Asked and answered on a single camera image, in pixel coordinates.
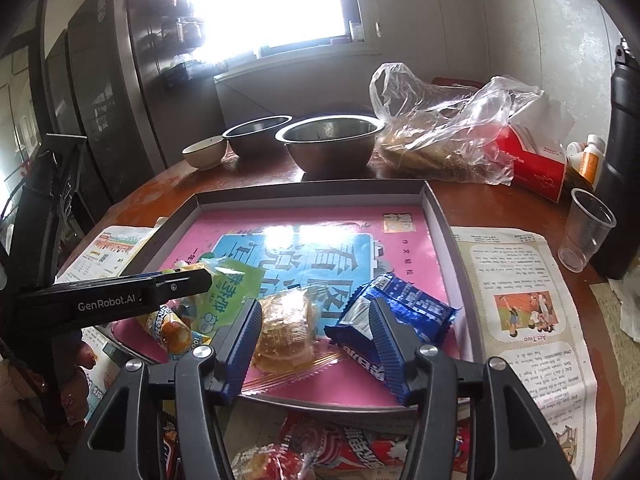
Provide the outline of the small white ceramic bowl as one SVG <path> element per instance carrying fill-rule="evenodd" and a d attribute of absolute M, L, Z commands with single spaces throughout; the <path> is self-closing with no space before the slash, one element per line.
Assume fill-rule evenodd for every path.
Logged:
<path fill-rule="evenodd" d="M 219 166 L 227 151 L 223 136 L 211 136 L 182 150 L 184 160 L 196 170 L 209 170 Z"/>

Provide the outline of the black thermos flask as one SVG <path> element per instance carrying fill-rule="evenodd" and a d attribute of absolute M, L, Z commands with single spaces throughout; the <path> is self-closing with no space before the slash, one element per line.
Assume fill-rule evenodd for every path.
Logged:
<path fill-rule="evenodd" d="M 639 62 L 625 40 L 615 49 L 611 120 L 605 158 L 594 192 L 616 218 L 592 259 L 607 278 L 620 280 L 639 250 Z"/>

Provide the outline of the yellow snack bar packet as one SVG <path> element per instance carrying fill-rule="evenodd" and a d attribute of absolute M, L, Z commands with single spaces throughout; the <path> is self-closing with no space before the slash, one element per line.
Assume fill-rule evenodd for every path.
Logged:
<path fill-rule="evenodd" d="M 186 352 L 201 346 L 209 346 L 212 338 L 194 332 L 170 307 L 163 304 L 157 311 L 138 315 L 136 320 L 168 354 L 177 361 Z"/>

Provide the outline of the blue Oreo packet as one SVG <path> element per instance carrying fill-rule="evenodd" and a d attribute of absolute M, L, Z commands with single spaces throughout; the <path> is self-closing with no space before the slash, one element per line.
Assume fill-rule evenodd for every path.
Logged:
<path fill-rule="evenodd" d="M 369 310 L 383 301 L 395 321 L 410 326 L 421 344 L 440 347 L 458 310 L 438 300 L 392 272 L 379 275 L 359 286 L 347 300 L 337 322 L 324 328 L 324 333 L 347 356 L 379 382 L 385 373 L 369 320 Z"/>

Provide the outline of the grey box with pink book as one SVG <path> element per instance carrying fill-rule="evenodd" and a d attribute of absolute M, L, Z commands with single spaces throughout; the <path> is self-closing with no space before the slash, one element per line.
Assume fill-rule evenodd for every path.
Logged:
<path fill-rule="evenodd" d="M 396 274 L 456 310 L 444 344 L 450 356 L 483 359 L 454 234 L 423 181 L 299 182 L 198 193 L 153 233 L 127 272 L 168 269 L 207 254 L 262 269 L 264 296 L 293 285 L 321 287 L 321 326 L 337 321 L 358 286 Z"/>

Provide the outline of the red candy stick packet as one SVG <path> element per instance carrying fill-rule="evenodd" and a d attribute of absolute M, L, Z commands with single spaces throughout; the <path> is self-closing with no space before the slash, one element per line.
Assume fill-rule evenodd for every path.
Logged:
<path fill-rule="evenodd" d="M 408 434 L 383 434 L 289 414 L 277 440 L 239 452 L 231 467 L 237 479 L 317 479 L 320 474 L 396 479 L 409 443 Z"/>

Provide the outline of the large newspaper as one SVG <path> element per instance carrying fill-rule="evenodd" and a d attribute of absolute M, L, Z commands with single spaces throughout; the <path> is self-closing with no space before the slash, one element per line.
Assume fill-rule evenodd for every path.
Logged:
<path fill-rule="evenodd" d="M 109 226 L 62 272 L 76 282 L 126 274 L 155 228 Z M 593 473 L 597 381 L 572 296 L 539 234 L 457 228 L 484 353 L 508 362 L 548 420 L 578 478 Z"/>

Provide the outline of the Snickers bar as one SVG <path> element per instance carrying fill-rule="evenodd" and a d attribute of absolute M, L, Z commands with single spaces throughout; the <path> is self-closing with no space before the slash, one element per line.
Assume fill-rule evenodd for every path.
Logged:
<path fill-rule="evenodd" d="M 162 426 L 162 451 L 165 478 L 172 480 L 177 478 L 178 460 L 178 431 L 175 417 L 163 412 L 160 415 L 160 426 Z"/>

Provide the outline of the orange pill bottle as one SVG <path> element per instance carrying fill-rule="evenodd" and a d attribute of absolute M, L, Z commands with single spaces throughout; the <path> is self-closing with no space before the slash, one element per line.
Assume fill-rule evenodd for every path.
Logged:
<path fill-rule="evenodd" d="M 578 172 L 591 186 L 597 182 L 602 158 L 603 153 L 596 144 L 588 143 L 582 150 Z"/>

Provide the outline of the green-wrapped yellow cake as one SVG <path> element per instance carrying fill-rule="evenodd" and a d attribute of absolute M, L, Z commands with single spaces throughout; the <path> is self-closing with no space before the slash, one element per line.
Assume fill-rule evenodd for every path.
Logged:
<path fill-rule="evenodd" d="M 169 305 L 191 330 L 209 337 L 234 322 L 246 298 L 258 297 L 266 273 L 228 257 L 203 256 L 197 263 L 174 264 L 175 271 L 196 269 L 205 269 L 212 277 L 208 291 L 171 300 Z"/>

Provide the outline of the clear plastic cup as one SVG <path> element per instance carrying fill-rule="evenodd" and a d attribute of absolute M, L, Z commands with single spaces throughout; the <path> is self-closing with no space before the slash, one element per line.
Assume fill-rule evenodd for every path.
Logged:
<path fill-rule="evenodd" d="M 567 270 L 580 273 L 616 227 L 617 221 L 612 210 L 592 193 L 573 188 L 570 197 L 572 203 L 558 258 Z"/>

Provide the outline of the crumpled white tissue paper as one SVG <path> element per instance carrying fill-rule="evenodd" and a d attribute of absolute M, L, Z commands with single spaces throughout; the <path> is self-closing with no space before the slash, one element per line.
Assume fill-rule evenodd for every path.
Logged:
<path fill-rule="evenodd" d="M 628 272 L 621 280 L 608 280 L 620 300 L 620 329 L 636 344 L 640 342 L 639 270 Z"/>

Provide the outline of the dark refrigerator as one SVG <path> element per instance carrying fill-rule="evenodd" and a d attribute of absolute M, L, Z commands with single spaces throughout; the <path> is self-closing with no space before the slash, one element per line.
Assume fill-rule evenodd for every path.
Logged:
<path fill-rule="evenodd" d="M 36 0 L 1 55 L 1 205 L 14 214 L 48 133 L 86 140 L 73 214 L 111 206 L 221 133 L 214 71 L 194 58 L 189 0 Z"/>

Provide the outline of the clear-wrapped flaky pastry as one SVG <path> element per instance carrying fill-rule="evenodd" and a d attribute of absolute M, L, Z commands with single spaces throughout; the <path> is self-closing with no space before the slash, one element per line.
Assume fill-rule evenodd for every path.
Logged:
<path fill-rule="evenodd" d="M 344 360 L 320 327 L 329 300 L 324 285 L 294 287 L 259 300 L 262 331 L 245 377 L 246 396 L 314 377 Z"/>

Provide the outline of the dark steel bowl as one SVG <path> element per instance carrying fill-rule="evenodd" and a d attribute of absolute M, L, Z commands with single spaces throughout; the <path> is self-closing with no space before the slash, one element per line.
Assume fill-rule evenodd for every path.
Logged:
<path fill-rule="evenodd" d="M 229 128 L 222 136 L 239 158 L 257 158 L 282 148 L 276 133 L 290 122 L 288 115 L 257 118 Z"/>

